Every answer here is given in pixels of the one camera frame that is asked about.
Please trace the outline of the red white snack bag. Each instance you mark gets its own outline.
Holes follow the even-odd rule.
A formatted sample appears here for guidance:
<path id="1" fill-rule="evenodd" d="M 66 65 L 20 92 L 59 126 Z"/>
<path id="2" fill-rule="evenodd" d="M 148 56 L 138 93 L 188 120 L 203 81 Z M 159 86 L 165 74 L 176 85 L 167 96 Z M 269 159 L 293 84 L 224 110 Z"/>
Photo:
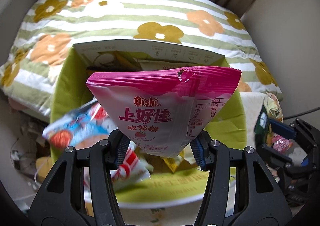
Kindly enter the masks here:
<path id="1" fill-rule="evenodd" d="M 117 170 L 111 170 L 113 188 L 115 191 L 127 188 L 130 185 L 149 179 L 154 171 L 144 157 L 135 153 L 135 147 L 129 146 L 123 163 Z"/>

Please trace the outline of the blue shrimp cracker bag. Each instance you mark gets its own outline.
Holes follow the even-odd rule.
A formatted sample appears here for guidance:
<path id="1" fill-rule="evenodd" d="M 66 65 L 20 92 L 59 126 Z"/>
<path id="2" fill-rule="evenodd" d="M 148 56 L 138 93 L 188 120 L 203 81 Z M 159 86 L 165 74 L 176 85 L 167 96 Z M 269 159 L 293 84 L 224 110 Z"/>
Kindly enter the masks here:
<path id="1" fill-rule="evenodd" d="M 115 129 L 117 126 L 108 113 L 93 99 L 44 128 L 42 136 L 58 149 L 68 146 L 82 149 L 108 138 Z"/>

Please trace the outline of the gold candy bag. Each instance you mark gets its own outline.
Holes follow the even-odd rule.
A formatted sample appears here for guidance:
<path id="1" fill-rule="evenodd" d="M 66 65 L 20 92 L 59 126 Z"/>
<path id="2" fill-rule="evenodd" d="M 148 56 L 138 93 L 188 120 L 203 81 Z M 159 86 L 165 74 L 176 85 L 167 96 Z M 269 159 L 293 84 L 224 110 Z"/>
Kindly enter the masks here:
<path id="1" fill-rule="evenodd" d="M 185 151 L 181 151 L 174 158 L 162 158 L 162 160 L 172 173 L 175 173 L 177 169 L 183 164 L 183 162 L 187 162 L 190 165 L 195 163 L 195 159 L 192 154 L 188 154 Z"/>

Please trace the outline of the magenta Oishi candy bag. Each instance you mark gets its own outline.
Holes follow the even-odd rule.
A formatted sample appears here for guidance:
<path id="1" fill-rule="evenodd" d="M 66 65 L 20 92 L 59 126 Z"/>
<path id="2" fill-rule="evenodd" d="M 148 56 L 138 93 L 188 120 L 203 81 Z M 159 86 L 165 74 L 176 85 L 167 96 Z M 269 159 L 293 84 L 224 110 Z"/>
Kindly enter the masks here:
<path id="1" fill-rule="evenodd" d="M 241 71 L 195 66 L 93 73 L 86 85 L 118 129 L 150 155 L 177 156 L 236 91 Z"/>

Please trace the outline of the pink cotton candy bag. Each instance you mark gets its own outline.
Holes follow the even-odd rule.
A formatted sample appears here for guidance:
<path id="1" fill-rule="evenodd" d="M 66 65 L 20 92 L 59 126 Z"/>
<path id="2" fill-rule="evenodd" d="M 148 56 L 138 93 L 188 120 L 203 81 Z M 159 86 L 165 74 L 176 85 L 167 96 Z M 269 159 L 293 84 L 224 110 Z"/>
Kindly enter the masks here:
<path id="1" fill-rule="evenodd" d="M 293 142 L 290 139 L 285 139 L 278 134 L 274 134 L 272 137 L 272 148 L 281 154 L 286 154 L 287 151 L 293 146 Z"/>

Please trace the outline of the orange green cake bag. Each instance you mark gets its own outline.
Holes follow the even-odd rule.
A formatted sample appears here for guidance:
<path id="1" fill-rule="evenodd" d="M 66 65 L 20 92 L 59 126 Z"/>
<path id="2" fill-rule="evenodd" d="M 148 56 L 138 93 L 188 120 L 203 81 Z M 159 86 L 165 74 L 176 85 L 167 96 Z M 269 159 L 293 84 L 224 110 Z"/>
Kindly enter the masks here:
<path id="1" fill-rule="evenodd" d="M 255 147 L 262 145 L 272 147 L 273 143 L 276 142 L 276 139 L 274 139 L 276 133 L 272 131 L 271 119 L 282 122 L 283 113 L 278 100 L 267 96 L 263 99 L 263 104 L 253 130 Z"/>

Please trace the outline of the yellow black chip bag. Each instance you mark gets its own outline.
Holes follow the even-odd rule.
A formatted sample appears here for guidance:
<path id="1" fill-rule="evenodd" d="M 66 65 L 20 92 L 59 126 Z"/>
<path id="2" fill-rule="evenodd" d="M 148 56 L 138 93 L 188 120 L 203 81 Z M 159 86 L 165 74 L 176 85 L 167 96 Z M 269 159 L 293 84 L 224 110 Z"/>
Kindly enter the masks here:
<path id="1" fill-rule="evenodd" d="M 118 72 L 118 71 L 141 71 L 140 63 L 127 52 L 106 51 L 98 52 L 93 63 L 87 67 L 90 71 Z"/>

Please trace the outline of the white yellow cheese stick bag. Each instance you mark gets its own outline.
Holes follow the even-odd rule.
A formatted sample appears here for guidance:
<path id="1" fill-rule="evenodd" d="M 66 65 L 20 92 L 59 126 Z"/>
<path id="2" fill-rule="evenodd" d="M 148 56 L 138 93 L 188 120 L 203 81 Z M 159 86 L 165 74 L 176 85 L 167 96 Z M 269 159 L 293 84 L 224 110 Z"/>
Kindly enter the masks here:
<path id="1" fill-rule="evenodd" d="M 204 63 L 167 62 L 154 60 L 139 60 L 138 63 L 143 71 L 170 70 L 183 67 L 206 66 Z"/>

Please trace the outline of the green cardboard box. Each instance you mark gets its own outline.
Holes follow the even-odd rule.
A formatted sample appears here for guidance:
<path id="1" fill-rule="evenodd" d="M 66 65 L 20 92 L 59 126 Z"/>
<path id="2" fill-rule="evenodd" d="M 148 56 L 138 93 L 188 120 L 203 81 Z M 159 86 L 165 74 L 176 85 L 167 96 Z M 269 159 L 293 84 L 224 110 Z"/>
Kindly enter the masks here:
<path id="1" fill-rule="evenodd" d="M 76 43 L 59 78 L 63 116 L 44 131 L 56 148 L 87 148 L 122 132 L 129 149 L 111 178 L 120 206 L 157 208 L 202 199 L 207 172 L 190 142 L 208 132 L 234 147 L 246 140 L 237 87 L 223 55 L 167 41 Z"/>

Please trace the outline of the floral striped duvet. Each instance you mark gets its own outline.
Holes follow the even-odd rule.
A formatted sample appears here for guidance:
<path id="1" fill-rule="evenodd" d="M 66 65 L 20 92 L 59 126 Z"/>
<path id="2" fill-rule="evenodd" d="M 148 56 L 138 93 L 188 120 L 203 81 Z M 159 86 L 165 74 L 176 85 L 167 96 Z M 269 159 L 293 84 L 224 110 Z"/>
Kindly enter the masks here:
<path id="1" fill-rule="evenodd" d="M 10 99 L 50 118 L 64 111 L 55 90 L 69 49 L 104 39 L 152 39 L 225 56 L 242 71 L 241 91 L 283 99 L 241 20 L 208 0 L 38 0 L 18 23 L 1 66 Z"/>

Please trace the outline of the grey bed headboard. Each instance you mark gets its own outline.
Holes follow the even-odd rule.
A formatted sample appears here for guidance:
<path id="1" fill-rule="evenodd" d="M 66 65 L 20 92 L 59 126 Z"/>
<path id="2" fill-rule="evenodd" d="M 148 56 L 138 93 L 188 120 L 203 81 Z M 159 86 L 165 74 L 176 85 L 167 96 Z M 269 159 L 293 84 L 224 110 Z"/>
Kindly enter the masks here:
<path id="1" fill-rule="evenodd" d="M 1 64 L 9 56 L 20 25 L 35 2 L 38 0 L 11 0 L 1 13 Z"/>

